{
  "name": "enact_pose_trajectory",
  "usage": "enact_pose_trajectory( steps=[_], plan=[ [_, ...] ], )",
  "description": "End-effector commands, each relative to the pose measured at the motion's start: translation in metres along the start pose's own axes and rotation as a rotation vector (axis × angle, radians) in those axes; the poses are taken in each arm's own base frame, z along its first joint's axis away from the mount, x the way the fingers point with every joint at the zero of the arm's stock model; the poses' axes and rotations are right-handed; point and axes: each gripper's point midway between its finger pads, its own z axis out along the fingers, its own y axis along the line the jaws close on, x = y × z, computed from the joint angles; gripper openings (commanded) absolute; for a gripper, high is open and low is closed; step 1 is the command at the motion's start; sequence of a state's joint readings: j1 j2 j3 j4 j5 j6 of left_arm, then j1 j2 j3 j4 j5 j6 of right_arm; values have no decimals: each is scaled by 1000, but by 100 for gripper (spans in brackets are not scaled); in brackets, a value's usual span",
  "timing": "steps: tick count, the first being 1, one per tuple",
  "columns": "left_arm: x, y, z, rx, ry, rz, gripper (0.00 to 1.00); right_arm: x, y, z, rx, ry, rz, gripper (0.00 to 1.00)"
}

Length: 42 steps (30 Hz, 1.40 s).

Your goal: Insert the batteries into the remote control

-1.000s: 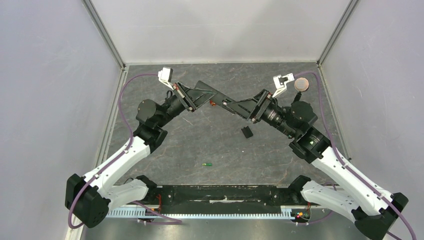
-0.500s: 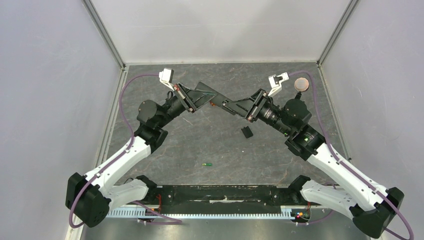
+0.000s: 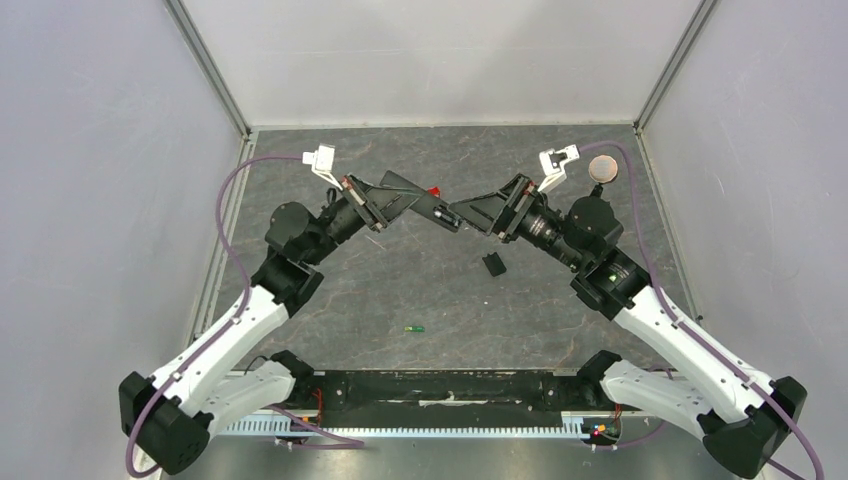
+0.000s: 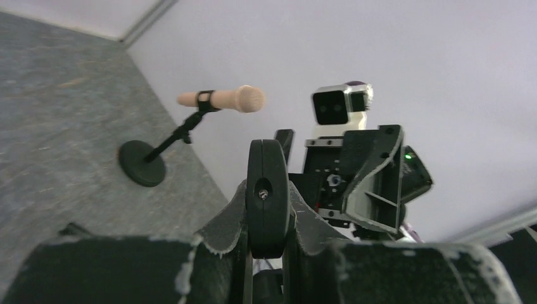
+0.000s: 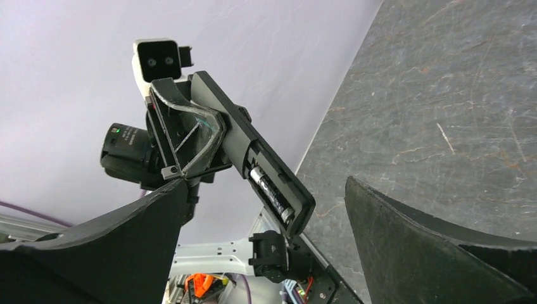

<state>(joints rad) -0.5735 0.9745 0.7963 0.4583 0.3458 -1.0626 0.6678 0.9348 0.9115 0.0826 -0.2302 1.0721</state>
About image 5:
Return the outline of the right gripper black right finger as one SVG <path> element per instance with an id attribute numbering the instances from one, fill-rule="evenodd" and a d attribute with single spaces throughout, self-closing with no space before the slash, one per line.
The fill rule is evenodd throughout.
<path id="1" fill-rule="evenodd" d="M 373 303 L 535 303 L 536 243 L 462 227 L 349 177 L 345 206 Z"/>

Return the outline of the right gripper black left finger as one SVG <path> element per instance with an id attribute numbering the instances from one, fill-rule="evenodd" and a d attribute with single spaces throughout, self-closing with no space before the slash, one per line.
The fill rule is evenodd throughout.
<path id="1" fill-rule="evenodd" d="M 160 303 L 189 208 L 181 180 L 35 241 L 1 245 L 2 303 Z"/>

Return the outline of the black battery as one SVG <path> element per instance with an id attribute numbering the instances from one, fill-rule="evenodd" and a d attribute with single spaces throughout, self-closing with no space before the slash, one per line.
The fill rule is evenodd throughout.
<path id="1" fill-rule="evenodd" d="M 288 224 L 294 217 L 294 209 L 276 188 L 275 184 L 268 178 L 268 175 L 261 167 L 254 167 L 250 170 L 250 177 L 274 207 L 282 222 Z"/>

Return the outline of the black remote control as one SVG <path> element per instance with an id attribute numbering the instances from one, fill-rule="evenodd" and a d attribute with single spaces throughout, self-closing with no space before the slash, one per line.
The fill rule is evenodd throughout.
<path id="1" fill-rule="evenodd" d="M 290 170 L 260 133 L 241 113 L 220 86 L 206 71 L 191 75 L 191 99 L 200 106 L 217 110 L 224 119 L 227 132 L 222 148 L 241 177 L 247 179 L 263 204 L 270 210 L 285 235 L 300 235 L 312 216 L 315 199 L 311 192 Z M 253 168 L 260 168 L 276 190 L 278 202 L 293 209 L 293 215 L 284 219 L 282 212 L 272 204 L 266 192 L 251 178 Z"/>

